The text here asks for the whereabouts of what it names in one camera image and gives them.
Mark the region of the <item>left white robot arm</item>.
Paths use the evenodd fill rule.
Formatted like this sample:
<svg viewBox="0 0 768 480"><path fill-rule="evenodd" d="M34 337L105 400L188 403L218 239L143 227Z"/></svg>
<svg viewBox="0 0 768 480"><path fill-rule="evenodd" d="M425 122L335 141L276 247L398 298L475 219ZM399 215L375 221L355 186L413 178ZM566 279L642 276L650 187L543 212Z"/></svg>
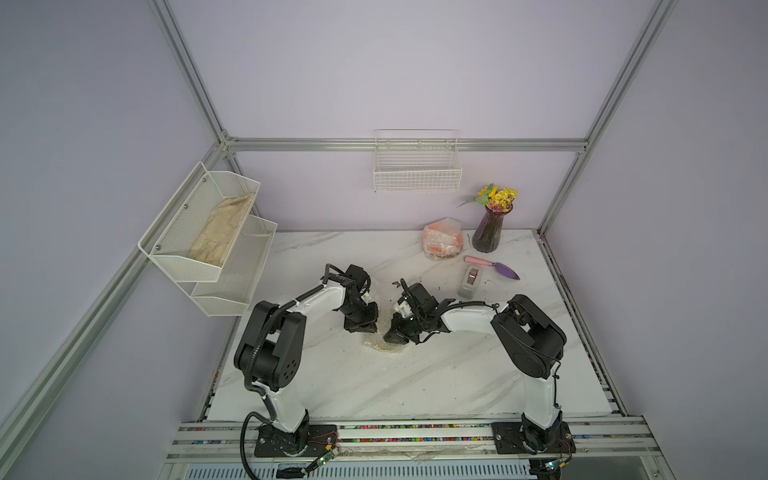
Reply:
<svg viewBox="0 0 768 480"><path fill-rule="evenodd" d="M360 266L346 270L328 264L320 283L283 305L261 301L253 308L233 357L244 388L257 394L268 415L267 426L296 434L308 423L308 412L291 391L298 373L306 327L335 312L349 333L377 331L379 310L371 296L371 277Z"/></svg>

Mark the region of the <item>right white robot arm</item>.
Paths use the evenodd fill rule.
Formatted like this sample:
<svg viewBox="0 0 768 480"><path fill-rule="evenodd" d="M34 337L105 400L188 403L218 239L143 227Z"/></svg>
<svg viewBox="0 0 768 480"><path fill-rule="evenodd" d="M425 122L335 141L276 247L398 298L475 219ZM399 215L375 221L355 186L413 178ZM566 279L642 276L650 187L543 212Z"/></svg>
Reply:
<svg viewBox="0 0 768 480"><path fill-rule="evenodd" d="M537 304L523 294L505 305L452 298L437 301L419 283L409 286L401 281L400 285L402 294L385 342L422 344L434 335L455 332L496 336L523 375L522 447L539 453L562 439L557 382L567 335Z"/></svg>

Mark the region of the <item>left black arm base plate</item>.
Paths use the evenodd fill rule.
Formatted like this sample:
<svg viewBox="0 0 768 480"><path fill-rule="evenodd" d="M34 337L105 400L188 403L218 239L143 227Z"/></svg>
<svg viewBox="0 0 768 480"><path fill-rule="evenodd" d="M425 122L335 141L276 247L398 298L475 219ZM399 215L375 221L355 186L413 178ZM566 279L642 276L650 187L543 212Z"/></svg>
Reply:
<svg viewBox="0 0 768 480"><path fill-rule="evenodd" d="M338 439L336 425L306 424L294 433L273 426L261 426L253 454L268 457L319 457Z"/></svg>

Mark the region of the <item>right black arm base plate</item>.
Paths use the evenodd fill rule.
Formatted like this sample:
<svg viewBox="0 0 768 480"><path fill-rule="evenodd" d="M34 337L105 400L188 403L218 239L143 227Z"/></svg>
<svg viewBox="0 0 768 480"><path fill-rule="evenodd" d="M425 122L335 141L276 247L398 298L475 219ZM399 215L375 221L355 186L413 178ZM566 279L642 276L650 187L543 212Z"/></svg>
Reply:
<svg viewBox="0 0 768 480"><path fill-rule="evenodd" d="M494 422L491 429L498 454L573 454L576 451L569 425L562 419L547 429L528 421Z"/></svg>

